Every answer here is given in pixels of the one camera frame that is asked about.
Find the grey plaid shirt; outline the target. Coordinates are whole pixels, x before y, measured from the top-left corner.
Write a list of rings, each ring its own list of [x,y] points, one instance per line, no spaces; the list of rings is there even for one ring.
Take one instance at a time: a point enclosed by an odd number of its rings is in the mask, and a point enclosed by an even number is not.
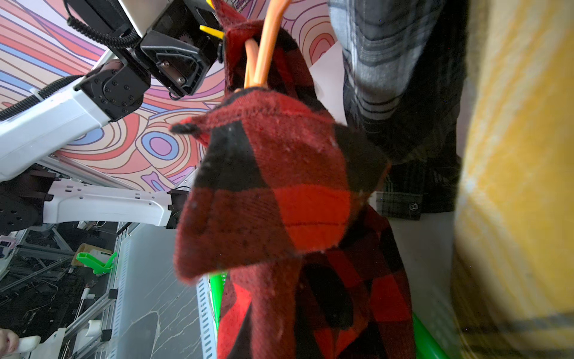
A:
[[[347,124],[391,163],[377,210],[418,220],[451,212],[461,161],[467,1],[329,1],[342,47]]]

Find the green plastic basket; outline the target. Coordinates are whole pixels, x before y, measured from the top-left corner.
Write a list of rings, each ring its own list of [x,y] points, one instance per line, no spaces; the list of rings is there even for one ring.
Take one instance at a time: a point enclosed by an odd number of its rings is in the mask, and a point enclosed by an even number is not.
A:
[[[218,331],[221,321],[221,305],[227,274],[220,273],[209,276],[210,293],[212,297],[212,310],[215,320],[215,330]],[[449,359],[448,355],[431,335],[422,321],[413,315],[413,329],[416,341],[416,357],[424,359]]]

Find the red black plaid shirt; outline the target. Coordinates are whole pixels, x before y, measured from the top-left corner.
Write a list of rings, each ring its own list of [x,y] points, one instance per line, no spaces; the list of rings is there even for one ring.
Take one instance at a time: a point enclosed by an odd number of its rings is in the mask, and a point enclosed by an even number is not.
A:
[[[390,164],[318,100],[280,30],[264,88],[245,88],[263,21],[214,2],[226,95],[171,128],[206,147],[176,232],[178,278],[227,278],[219,358],[414,358],[407,275],[369,197]]]

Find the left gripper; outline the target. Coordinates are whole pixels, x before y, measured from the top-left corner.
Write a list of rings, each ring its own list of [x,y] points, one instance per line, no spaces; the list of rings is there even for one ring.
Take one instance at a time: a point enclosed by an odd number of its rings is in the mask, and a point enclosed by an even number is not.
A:
[[[174,99],[194,95],[212,65],[222,61],[223,41],[202,31],[202,25],[221,30],[207,1],[171,1],[135,49]]]

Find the orange hanger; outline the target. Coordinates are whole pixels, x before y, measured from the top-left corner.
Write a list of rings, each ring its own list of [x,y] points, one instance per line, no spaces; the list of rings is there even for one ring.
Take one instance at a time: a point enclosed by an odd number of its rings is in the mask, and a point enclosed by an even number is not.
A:
[[[266,88],[283,15],[290,0],[272,0],[267,9],[259,44],[254,39],[245,42],[247,56],[244,88]]]

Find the yellow plaid shirt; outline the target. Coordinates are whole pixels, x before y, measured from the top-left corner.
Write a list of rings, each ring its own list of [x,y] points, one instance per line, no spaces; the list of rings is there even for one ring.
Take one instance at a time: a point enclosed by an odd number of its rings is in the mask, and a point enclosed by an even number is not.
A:
[[[454,217],[463,358],[573,356],[573,3],[472,1]]]

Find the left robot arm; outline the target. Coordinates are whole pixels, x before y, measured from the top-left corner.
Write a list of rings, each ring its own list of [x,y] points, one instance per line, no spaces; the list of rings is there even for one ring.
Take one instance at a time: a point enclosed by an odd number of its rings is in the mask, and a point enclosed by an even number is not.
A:
[[[187,192],[157,194],[77,184],[37,161],[138,110],[153,79],[171,98],[194,94],[222,43],[209,1],[66,1],[67,24],[108,47],[111,60],[67,76],[1,112],[1,231],[71,221],[117,221],[173,229]]]

